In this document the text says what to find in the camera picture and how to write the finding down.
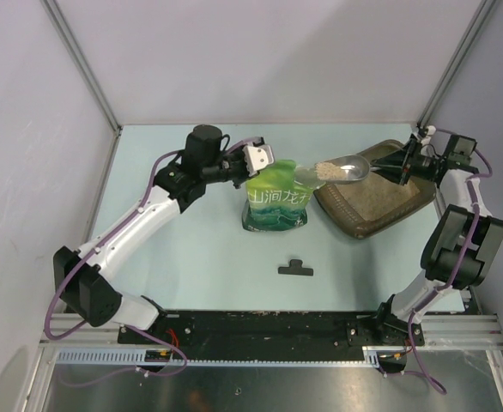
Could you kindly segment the metal scoop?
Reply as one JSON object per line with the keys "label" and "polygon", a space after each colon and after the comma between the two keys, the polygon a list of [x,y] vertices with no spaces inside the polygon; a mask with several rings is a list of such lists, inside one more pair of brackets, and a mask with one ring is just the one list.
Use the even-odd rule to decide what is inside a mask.
{"label": "metal scoop", "polygon": [[335,159],[320,161],[313,167],[296,167],[294,182],[318,189],[327,184],[352,185],[366,179],[376,171],[370,162],[358,154],[350,154]]}

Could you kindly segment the green litter bag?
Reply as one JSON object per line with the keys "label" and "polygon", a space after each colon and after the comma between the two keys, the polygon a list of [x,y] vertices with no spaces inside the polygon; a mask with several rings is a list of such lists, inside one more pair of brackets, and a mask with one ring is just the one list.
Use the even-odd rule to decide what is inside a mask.
{"label": "green litter bag", "polygon": [[246,231],[284,232],[308,223],[306,206],[317,187],[296,180],[298,168],[293,160],[279,160],[246,183],[241,218]]}

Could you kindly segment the black bag clip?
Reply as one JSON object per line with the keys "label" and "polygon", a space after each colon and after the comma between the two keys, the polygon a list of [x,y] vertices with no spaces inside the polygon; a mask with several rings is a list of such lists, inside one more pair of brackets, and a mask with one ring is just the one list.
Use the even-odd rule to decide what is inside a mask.
{"label": "black bag clip", "polygon": [[313,268],[305,267],[303,261],[300,259],[290,259],[286,266],[279,266],[277,268],[279,275],[286,276],[313,276]]}

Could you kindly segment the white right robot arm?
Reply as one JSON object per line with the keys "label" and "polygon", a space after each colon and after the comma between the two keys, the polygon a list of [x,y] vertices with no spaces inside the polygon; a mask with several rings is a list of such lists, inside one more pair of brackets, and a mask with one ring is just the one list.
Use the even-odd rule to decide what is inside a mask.
{"label": "white right robot arm", "polygon": [[397,339],[416,343],[414,333],[431,306],[480,285],[503,240],[503,220],[489,212],[480,189],[493,169],[482,173],[471,163],[480,154],[476,140],[451,133],[442,154],[428,154],[435,132],[433,126],[418,128],[402,148],[371,162],[375,174],[394,184],[405,185],[412,178],[435,184],[446,202],[421,254],[420,274],[382,303],[373,318],[373,335],[383,344]]}

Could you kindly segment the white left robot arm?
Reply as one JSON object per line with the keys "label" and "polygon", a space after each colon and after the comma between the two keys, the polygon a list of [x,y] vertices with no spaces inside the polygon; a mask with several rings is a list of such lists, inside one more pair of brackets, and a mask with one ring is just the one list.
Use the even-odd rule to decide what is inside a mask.
{"label": "white left robot arm", "polygon": [[192,129],[184,148],[155,161],[144,193],[104,233],[75,250],[61,247],[53,256],[56,293],[83,323],[115,322],[136,328],[146,342],[167,332],[160,307],[144,295],[118,291],[113,281],[128,258],[154,233],[185,212],[208,185],[231,182],[240,188],[272,162],[262,137],[235,144],[213,125]]}

